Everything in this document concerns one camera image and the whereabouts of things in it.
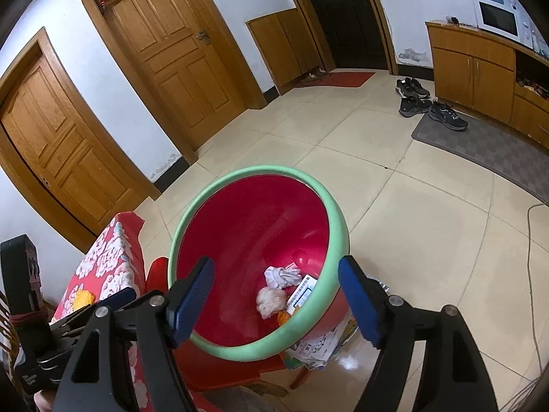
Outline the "left hand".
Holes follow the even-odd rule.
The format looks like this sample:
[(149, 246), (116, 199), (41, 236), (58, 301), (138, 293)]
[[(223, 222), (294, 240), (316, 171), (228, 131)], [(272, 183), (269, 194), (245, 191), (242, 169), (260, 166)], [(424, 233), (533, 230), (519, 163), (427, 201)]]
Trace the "left hand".
[(55, 402), (55, 391), (42, 390), (34, 395), (34, 404), (39, 412), (51, 412)]

